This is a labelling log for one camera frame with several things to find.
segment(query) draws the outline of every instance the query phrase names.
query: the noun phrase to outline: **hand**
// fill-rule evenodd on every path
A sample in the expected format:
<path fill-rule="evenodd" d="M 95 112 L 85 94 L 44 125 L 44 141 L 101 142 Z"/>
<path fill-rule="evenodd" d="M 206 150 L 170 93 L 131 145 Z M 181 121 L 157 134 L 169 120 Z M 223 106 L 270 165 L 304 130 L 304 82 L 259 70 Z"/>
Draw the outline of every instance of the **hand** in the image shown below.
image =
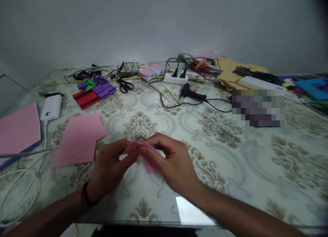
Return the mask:
<path fill-rule="evenodd" d="M 166 158 L 148 147 L 140 146 L 138 151 L 159 168 L 167 184 L 174 191 L 187 200 L 192 200 L 204 185 L 196 175 L 186 145 L 161 133 L 151 136 L 145 142 L 155 149 L 162 150 Z"/>
<path fill-rule="evenodd" d="M 86 188 L 91 202 L 97 202 L 114 191 L 127 169 L 137 160 L 138 151 L 135 150 L 120 161 L 121 153 L 129 144 L 130 141 L 123 139 L 100 148 L 93 175 Z"/>

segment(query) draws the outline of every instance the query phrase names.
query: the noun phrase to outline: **person's right hand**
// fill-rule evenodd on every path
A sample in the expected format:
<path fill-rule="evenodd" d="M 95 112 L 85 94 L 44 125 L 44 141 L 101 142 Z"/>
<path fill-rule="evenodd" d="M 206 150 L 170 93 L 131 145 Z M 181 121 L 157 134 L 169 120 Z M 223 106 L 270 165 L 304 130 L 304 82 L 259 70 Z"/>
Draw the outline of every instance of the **person's right hand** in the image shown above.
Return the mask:
<path fill-rule="evenodd" d="M 161 133 L 151 136 L 145 142 L 162 150 L 166 158 L 145 146 L 138 147 L 138 151 L 159 168 L 167 184 L 175 192 L 192 200 L 192 196 L 204 185 L 196 175 L 186 145 Z"/>

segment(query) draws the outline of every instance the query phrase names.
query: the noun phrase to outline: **person's left hand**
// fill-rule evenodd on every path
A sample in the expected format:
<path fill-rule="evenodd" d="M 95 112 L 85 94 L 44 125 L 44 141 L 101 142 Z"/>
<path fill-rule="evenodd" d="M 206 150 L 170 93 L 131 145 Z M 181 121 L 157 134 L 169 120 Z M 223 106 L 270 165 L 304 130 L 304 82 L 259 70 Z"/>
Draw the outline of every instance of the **person's left hand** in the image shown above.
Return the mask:
<path fill-rule="evenodd" d="M 91 202 L 97 202 L 114 191 L 123 179 L 124 173 L 137 160 L 138 151 L 135 150 L 120 161 L 121 153 L 129 144 L 130 141 L 122 139 L 100 147 L 93 175 L 86 188 Z"/>

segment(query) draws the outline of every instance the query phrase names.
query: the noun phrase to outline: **brown paper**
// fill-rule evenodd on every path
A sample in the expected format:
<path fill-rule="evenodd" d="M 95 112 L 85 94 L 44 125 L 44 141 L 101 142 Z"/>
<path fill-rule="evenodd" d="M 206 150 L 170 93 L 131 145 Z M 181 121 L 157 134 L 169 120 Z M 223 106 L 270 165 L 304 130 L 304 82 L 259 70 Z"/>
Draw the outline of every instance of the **brown paper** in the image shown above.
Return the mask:
<path fill-rule="evenodd" d="M 238 89 L 238 90 L 248 89 L 248 88 L 240 86 L 236 83 L 242 78 L 242 76 L 239 76 L 239 75 L 233 73 L 233 71 L 238 66 L 250 68 L 251 71 L 260 71 L 260 72 L 264 72 L 264 73 L 268 72 L 268 70 L 266 68 L 258 66 L 258 65 L 254 65 L 254 64 L 241 64 L 241 63 L 232 61 L 231 59 L 223 58 L 223 57 L 218 58 L 217 60 L 218 60 L 218 64 L 220 65 L 221 69 L 223 70 L 223 72 L 217 78 L 227 88 L 228 91 L 231 91 L 232 89 Z"/>

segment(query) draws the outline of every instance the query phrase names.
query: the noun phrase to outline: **glue gun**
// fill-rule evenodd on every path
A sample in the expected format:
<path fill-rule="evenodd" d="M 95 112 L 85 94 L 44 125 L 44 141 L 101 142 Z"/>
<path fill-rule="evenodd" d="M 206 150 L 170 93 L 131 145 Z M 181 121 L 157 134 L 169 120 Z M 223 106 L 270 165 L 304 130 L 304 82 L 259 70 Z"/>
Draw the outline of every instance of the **glue gun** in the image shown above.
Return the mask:
<path fill-rule="evenodd" d="M 193 98 L 198 101 L 206 101 L 206 98 L 207 98 L 206 95 L 201 95 L 199 93 L 195 93 L 195 92 L 191 91 L 189 83 L 186 83 L 183 86 L 180 97 L 190 97 L 190 98 Z"/>

